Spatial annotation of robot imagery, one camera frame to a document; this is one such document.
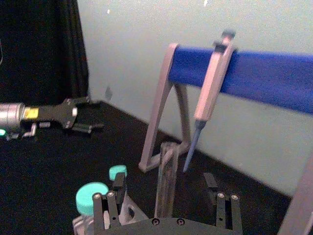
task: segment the blue foam bar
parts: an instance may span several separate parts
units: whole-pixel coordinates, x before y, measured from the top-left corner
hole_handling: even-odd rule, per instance
[[[169,80],[201,87],[212,52],[179,46]],[[313,114],[313,56],[234,52],[221,92]]]

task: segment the green light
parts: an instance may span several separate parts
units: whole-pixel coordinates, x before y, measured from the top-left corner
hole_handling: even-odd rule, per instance
[[[4,135],[5,135],[5,133],[6,133],[6,131],[5,131],[5,130],[0,129],[0,136],[4,136]]]

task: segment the black curtain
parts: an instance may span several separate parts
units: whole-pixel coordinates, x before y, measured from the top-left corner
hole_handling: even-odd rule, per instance
[[[76,0],[0,0],[0,10],[0,102],[57,104],[87,95]]]

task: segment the wall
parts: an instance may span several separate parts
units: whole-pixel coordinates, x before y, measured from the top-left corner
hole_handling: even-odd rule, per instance
[[[313,53],[313,2],[262,0],[78,0],[90,92],[144,121],[171,42],[210,47],[225,28],[241,50]],[[107,87],[112,99],[105,96]],[[188,88],[191,116],[200,91]],[[181,137],[175,93],[160,127]],[[313,118],[219,95],[198,149],[292,195],[313,149]]]

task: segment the black table surface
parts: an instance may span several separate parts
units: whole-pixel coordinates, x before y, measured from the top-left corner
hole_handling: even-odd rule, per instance
[[[77,190],[89,182],[109,187],[109,168],[128,169],[130,197],[154,216],[157,169],[138,168],[147,124],[108,105],[79,110],[82,123],[105,123],[92,135],[65,133],[60,128],[39,129],[36,137],[0,140],[1,188],[0,234],[73,234],[72,220],[79,216]],[[155,153],[163,141],[177,141],[159,132]],[[241,198],[244,234],[278,232],[290,198],[196,151],[188,173],[182,173],[186,155],[179,159],[174,217],[213,224],[207,204],[204,172],[214,174],[218,185]]]

